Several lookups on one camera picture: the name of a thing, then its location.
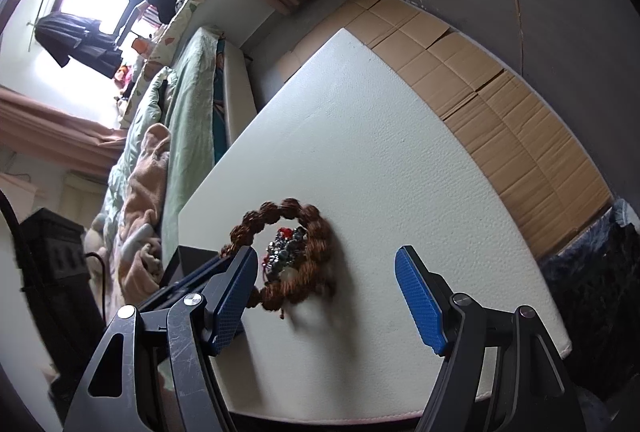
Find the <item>black jewelry box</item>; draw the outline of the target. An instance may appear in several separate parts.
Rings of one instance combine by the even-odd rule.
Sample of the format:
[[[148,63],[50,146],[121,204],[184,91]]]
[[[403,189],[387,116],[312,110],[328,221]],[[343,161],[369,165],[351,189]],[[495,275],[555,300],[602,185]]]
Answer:
[[[217,251],[179,245],[165,267],[163,277],[160,279],[160,288],[173,285],[191,274],[200,274],[201,271],[213,265],[218,257]]]

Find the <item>plush toy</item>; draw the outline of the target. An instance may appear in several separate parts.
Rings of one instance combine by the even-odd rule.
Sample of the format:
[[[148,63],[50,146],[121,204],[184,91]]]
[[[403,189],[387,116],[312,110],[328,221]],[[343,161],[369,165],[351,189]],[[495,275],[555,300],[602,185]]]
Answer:
[[[82,245],[89,269],[93,275],[102,275],[102,266],[107,267],[110,262],[110,250],[104,241],[105,214],[96,215],[87,229]]]

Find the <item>peach fleece blanket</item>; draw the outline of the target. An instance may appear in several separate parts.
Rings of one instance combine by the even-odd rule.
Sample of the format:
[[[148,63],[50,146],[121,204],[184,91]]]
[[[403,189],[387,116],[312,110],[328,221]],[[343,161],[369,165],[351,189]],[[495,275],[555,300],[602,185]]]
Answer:
[[[124,207],[113,252],[113,294],[116,307],[138,306],[160,288],[164,274],[157,227],[165,202],[170,132],[151,125],[128,179]]]

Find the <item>white foam board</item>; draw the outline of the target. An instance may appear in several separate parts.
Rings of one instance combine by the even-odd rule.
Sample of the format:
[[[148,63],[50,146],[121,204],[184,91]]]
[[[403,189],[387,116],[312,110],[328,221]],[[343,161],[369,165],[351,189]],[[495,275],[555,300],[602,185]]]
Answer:
[[[367,46],[337,32],[232,144],[181,210],[187,247],[217,250],[243,215],[294,198],[336,240],[336,291],[243,315],[213,361],[232,412],[290,423],[421,415],[442,361],[421,340],[397,250],[478,303],[535,308],[561,354],[570,338],[518,226],[440,118]]]

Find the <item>left pink curtain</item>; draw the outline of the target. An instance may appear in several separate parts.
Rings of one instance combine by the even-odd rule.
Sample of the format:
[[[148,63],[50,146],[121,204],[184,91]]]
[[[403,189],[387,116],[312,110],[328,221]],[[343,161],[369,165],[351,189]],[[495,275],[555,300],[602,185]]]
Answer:
[[[122,154],[127,132],[72,117],[1,87],[1,144],[80,173],[106,177]]]

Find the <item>cardboard floor sheets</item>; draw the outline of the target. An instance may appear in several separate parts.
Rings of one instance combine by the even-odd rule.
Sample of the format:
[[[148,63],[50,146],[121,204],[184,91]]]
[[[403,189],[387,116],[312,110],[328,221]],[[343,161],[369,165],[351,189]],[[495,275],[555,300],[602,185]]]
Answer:
[[[536,259],[563,248],[611,206],[597,167],[527,84],[447,23],[401,0],[345,0],[279,58],[282,80],[342,28],[448,126]]]

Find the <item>pale green quilt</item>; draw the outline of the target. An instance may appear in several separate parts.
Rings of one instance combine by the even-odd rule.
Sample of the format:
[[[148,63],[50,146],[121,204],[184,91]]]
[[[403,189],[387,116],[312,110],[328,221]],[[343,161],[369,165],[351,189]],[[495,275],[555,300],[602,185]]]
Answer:
[[[143,151],[146,131],[156,123],[169,126],[172,102],[177,96],[178,77],[169,66],[164,66],[146,85],[144,92],[135,92],[130,103],[137,101],[125,140],[125,147],[107,178],[107,189],[101,214],[104,216],[103,239],[113,241],[124,220],[128,183]]]

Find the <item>bed with green sheet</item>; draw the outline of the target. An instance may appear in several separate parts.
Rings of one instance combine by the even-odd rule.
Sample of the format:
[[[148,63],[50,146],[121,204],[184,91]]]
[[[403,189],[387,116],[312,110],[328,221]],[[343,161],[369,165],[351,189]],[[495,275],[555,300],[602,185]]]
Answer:
[[[178,77],[169,119],[170,153],[160,240],[178,247],[178,216],[224,152],[255,118],[244,54],[214,28],[198,28],[169,68]]]

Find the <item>hanging dark clothes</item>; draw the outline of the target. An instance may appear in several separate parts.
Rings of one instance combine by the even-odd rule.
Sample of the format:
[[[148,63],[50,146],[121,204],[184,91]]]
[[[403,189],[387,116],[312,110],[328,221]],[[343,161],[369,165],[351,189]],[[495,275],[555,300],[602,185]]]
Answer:
[[[36,22],[35,39],[61,68],[74,59],[113,78],[122,64],[122,50],[100,25],[99,20],[53,11]]]

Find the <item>floral window seat cushion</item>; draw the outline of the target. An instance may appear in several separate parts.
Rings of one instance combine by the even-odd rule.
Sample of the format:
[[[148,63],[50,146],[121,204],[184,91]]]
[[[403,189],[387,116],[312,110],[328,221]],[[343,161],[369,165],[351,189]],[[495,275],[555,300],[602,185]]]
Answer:
[[[143,51],[141,62],[134,65],[134,74],[124,95],[117,100],[118,121],[121,129],[128,129],[130,126],[134,111],[153,77],[174,60],[189,21],[203,2],[204,0],[177,0],[177,11],[168,25],[161,26],[152,35],[149,48]]]

